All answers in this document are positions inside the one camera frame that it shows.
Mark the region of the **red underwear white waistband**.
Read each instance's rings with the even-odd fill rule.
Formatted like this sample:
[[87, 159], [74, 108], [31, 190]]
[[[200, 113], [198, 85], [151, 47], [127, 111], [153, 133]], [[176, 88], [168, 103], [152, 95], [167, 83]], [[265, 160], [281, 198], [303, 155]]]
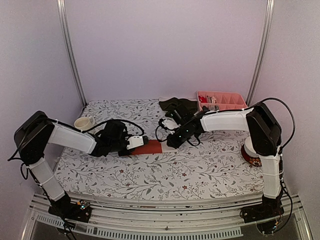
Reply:
[[150, 140], [147, 144], [139, 146], [131, 151], [127, 156], [134, 155], [152, 155], [152, 154], [164, 154], [164, 153], [176, 153], [178, 149], [167, 146], [167, 142], [158, 142], [157, 140]]

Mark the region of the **right robot arm white sleeve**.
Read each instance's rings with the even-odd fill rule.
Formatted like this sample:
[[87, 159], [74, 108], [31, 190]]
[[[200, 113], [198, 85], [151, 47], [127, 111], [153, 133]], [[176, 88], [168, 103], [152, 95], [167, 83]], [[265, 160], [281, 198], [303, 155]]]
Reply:
[[232, 130], [249, 132], [252, 145], [261, 160], [263, 194], [260, 204], [243, 207], [240, 216], [245, 223], [274, 218], [284, 213], [281, 203], [283, 189], [281, 176], [282, 129], [264, 103], [256, 106], [209, 111], [200, 118], [205, 132]]

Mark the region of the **robot arm white sleeve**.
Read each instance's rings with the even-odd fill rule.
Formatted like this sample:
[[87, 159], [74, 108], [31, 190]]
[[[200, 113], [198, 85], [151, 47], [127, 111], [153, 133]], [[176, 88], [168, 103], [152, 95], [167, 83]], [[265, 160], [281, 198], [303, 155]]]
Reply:
[[243, 207], [240, 216], [245, 223], [274, 218], [284, 213], [281, 203], [283, 189], [281, 176], [282, 129], [264, 103], [256, 106], [209, 111], [200, 118], [205, 132], [232, 130], [249, 132], [252, 145], [261, 160], [263, 194], [260, 204]]
[[87, 223], [92, 213], [90, 204], [85, 200], [72, 202], [55, 177], [46, 154], [54, 146], [91, 154], [97, 144], [95, 138], [91, 134], [59, 124], [38, 110], [15, 131], [13, 139], [19, 158], [50, 202], [48, 212], [63, 220]]

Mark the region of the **left robot arm white sleeve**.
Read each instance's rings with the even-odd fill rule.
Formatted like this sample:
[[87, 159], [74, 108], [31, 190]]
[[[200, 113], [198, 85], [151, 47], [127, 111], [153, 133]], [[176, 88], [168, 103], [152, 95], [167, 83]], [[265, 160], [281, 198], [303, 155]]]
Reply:
[[19, 158], [50, 202], [48, 212], [63, 220], [87, 223], [92, 213], [90, 204], [85, 200], [72, 202], [55, 177], [46, 154], [54, 146], [91, 154], [97, 144], [95, 138], [91, 134], [59, 124], [38, 110], [15, 131], [13, 139]]

